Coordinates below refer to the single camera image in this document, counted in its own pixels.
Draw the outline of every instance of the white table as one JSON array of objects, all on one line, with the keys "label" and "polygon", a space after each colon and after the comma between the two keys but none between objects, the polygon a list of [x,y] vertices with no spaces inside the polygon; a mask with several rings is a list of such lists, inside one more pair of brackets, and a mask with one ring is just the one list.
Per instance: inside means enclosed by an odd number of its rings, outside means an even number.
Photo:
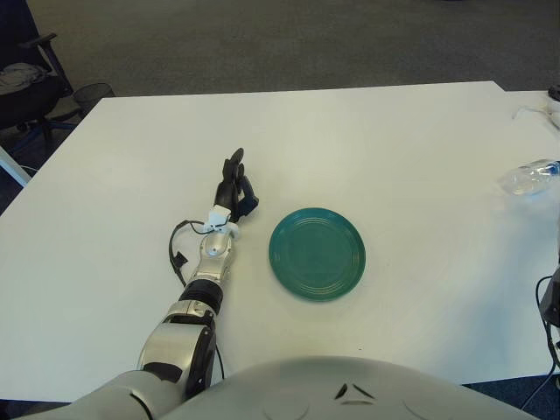
[{"label": "white table", "polygon": [[[540,115],[512,120],[523,101],[492,82],[103,100],[0,217],[0,397],[71,401],[135,367],[181,292],[169,234],[206,217],[239,146],[261,204],[220,314],[227,375],[305,354],[459,383],[544,373],[534,286],[555,268],[557,202],[494,184],[558,158]],[[331,303],[292,296],[268,262],[275,225],[311,206],[366,245]],[[178,237],[188,270],[199,240]]]}]

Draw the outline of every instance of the office chair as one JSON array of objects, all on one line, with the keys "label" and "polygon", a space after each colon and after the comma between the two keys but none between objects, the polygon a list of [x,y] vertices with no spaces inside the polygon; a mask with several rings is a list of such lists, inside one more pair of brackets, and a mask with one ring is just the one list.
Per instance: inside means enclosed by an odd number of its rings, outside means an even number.
[{"label": "office chair", "polygon": [[9,127],[17,127],[20,131],[30,129],[27,136],[10,150],[12,153],[42,134],[48,156],[54,148],[52,129],[72,130],[75,127],[75,124],[63,121],[78,115],[79,109],[46,119],[59,99],[74,91],[51,47],[51,41],[55,37],[55,33],[39,36],[25,0],[0,0],[0,70],[9,64],[28,63],[50,72],[39,83],[0,95],[0,130]]}]

